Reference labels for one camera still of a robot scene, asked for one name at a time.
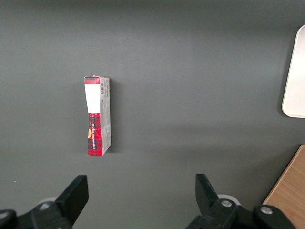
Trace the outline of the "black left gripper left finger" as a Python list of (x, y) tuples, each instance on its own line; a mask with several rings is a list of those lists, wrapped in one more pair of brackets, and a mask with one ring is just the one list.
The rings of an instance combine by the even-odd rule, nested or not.
[(54, 200), (44, 201), (17, 216), (13, 209), (0, 211), (2, 229), (71, 229), (89, 199), (88, 179), (78, 175)]

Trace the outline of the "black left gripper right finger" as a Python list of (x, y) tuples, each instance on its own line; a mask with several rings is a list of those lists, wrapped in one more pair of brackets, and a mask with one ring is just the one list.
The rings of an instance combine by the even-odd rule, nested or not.
[(219, 198), (205, 174), (196, 174), (195, 197), (200, 215), (188, 229), (294, 229), (278, 208), (258, 205), (246, 210), (227, 198)]

